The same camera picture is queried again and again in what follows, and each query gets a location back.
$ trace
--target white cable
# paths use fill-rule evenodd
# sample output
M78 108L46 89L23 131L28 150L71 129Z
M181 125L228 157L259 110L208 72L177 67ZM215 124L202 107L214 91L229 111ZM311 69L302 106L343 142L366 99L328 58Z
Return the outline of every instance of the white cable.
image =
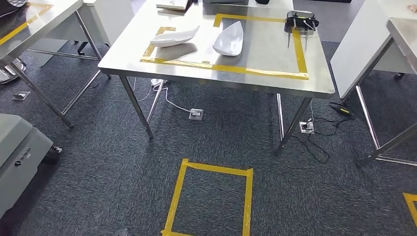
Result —
M171 102L170 100L168 100L168 88L163 88L162 90L166 90L165 91L165 100L167 100L167 102L171 103L172 105L174 105L178 109L181 109L181 110L186 111L186 112L191 112L191 111L189 111L189 110L187 110L185 108L182 108L182 107L179 107L179 106L175 105L173 102Z
M311 25L309 25L305 20L303 20L303 22L304 22L304 24L306 24L308 27L310 27L312 30L314 30L314 28L311 26Z
M135 82L133 83L133 91L136 89L136 77L135 77Z
M153 91L158 91L158 88L159 88L159 86L161 86L161 83L160 84L158 84L158 85L155 85L154 87L153 87ZM180 107L180 106L177 106L177 105L175 105L173 102L171 102L170 100L168 100L168 88L163 88L163 89L161 89L161 90L165 90L165 100L168 102L168 103L170 103L171 105L173 105L173 106L175 106L176 108L178 108L178 109L181 109L181 110L183 110L183 111L186 111L186 112L191 112L190 110L187 110L187 109L185 109L185 108L182 108L182 107Z
M313 99L311 99L311 102L310 102L310 109L311 109L311 119L314 122Z
M145 100L149 96L151 91L152 91L152 85L150 85L148 94L144 98L142 98L141 100L138 100L138 102Z

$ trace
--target black cable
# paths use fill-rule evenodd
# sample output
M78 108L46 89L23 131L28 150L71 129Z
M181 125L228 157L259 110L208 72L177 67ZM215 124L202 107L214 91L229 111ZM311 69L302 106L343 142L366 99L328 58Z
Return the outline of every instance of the black cable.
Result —
M314 159L317 161L317 162L319 162L319 163L321 163L321 164L325 164L325 163L327 163L328 162L328 160L330 159L330 154L326 151L326 150L324 150L321 146L319 146L319 145L317 145L315 142L313 142L313 141L311 141L311 139L310 139L310 137L311 137L311 135L312 134L320 134L320 135L323 135L323 136L333 136L333 135L335 135L336 134L336 130L337 130L337 128L334 130L334 132L332 133L332 134L322 134L322 133L319 133L319 132L316 132L316 131L313 131L313 132L311 132L311 133L309 133L308 134L308 141L312 144L312 145L314 145L314 146L316 146L317 148L319 148L321 151L323 151L325 154L326 154L326 156L327 156L327 158L326 158L326 160L325 161L321 161L321 160L319 160L317 157L316 157L316 155L314 155L314 153L312 153L311 152L311 150L310 150L310 148L308 147L308 145L305 143L305 142L303 142L303 141L301 141L301 139L299 139L297 136L295 136L295 135L291 135L292 137L294 137L294 138L296 138L302 145L304 145L306 148L307 148L307 151L314 157Z
M316 144L315 142L313 142L313 141L311 141L311 135L312 134L319 134L319 135L323 135L323 136L334 136L334 135L336 135L336 133L337 133L337 128L339 127L339 125L340 124L342 124L342 123L344 123L344 122L347 122L347 121L349 121L349 120L354 120L355 118L354 117L350 117L350 118L346 118L346 119L343 119L343 120L329 120L329 119L326 119L326 118L321 118L321 117L314 117L315 119L321 119L321 120L324 120L324 121L327 121L327 122L336 122L336 124L334 124L333 126L334 126L334 132L333 133L331 133L331 134L322 134L322 133L319 133L319 132L317 132L317 131L313 131L313 132L311 132L311 133L309 133L308 134L308 141L312 144L312 145L314 145L314 146L316 146L318 149L320 149L321 151L323 151L324 152L324 154L327 156L327 158L324 160L324 161L322 161L322 160L319 160L317 157L316 157L316 155L314 154L314 153L312 153L311 152L311 150L310 150L310 148L308 147L308 145L305 143L305 142L303 142L303 141L301 141L301 139L300 138L298 138L297 136L295 136L295 135L291 135L292 137L294 137L294 138L296 138L303 146L305 146L306 148L307 148L307 151L314 157L314 159L317 161L317 162L319 162L319 163L321 163L321 164L326 164L327 162L328 162L328 160L330 159L330 154L326 151L326 150L324 150L321 146L319 146L318 144Z

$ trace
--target table top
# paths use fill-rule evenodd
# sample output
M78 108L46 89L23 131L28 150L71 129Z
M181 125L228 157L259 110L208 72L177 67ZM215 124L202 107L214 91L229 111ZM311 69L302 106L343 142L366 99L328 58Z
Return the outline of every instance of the table top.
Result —
M417 20L390 18L387 29L417 74Z
M0 19L0 65L11 63L83 4L81 0L29 0Z
M99 68L106 74L167 79L189 83L329 98L334 92L318 33L284 32L288 10L223 4L193 4L182 12L157 9L147 1ZM237 57L212 48L223 29L241 21L243 50ZM150 45L157 33L199 25L189 42L167 48Z

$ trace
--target white bowl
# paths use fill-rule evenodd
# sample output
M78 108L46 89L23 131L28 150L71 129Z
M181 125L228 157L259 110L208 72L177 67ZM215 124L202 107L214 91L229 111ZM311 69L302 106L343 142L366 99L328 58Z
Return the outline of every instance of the white bowl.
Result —
M225 56L237 56L242 52L243 28L240 21L225 28L217 37L213 48Z
M151 40L150 43L155 47L161 48L185 43L195 36L199 27L200 26L197 26L195 29L187 31L174 31L163 33L155 36L155 38L153 38L153 40Z

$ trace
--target yellow tape square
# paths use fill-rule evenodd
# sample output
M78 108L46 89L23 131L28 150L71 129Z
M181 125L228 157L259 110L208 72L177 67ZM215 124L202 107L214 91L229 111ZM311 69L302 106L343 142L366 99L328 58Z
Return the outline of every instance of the yellow tape square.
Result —
M285 23L285 19L217 14L214 19L213 27L220 27L220 23L223 18L248 20L248 21L265 21L265 22ZM161 27L158 30L158 33L156 35L162 34L166 30L175 31L176 29L172 27ZM211 70L217 70L217 71L240 73L240 74L252 74L252 75L273 76L273 77L290 78L290 79L298 79L298 80L308 80L307 66L305 64L305 57L304 57L304 52L302 50L301 37L300 37L300 33L298 30L293 30L293 41L294 41L294 47L296 51L298 73L271 71L271 70L259 70L259 69L229 66L229 65L217 65L217 64L210 64L208 61L203 61L201 63L198 63L198 62L189 62L189 61L181 61L181 60L152 58L151 54L153 50L155 49L155 47L151 44L146 49L140 62L157 63L157 64L165 64L165 65L178 65L178 66L185 66L185 67L194 67L194 68L199 68L199 69L211 69Z
M242 236L249 236L250 235L250 215L251 215L251 206L252 206L253 169L239 170L239 169L233 169L233 168L227 168L227 167L221 167L221 166L212 166L212 165L207 165L207 164L192 163L192 162L188 162L188 159L182 160L181 167L178 173L177 183L174 189L174 194L172 196L170 209L168 211L165 228L164 230L161 231L162 236L190 236L186 234L172 232L172 225L174 223L174 217L177 211L179 196L181 194L182 184L184 183L185 171L187 167L197 169L197 170L212 171L212 172L219 172L219 173L224 173L224 174L246 177Z
M405 202L407 203L408 209L410 210L411 217L414 220L414 223L417 227L417 209L414 205L414 202L417 202L417 195L409 194L409 193L403 193Z
M21 24L20 26L18 26L12 32L6 34L6 36L4 36L3 38L0 38L0 45L2 45L3 43L5 43L6 41L8 41L9 39L11 39L12 37L14 37L15 35L17 35L20 31L22 31L29 24L31 24L32 22L34 22L35 20L37 20L40 16L42 16L43 14L45 14L45 12L47 12L49 9L51 9L53 7L53 5L40 4L40 3L32 3L32 2L27 2L26 3L26 6L24 6L24 7L31 7L31 6L33 6L33 7L39 7L39 12L37 12L33 17L31 17L26 22L24 22L23 24Z

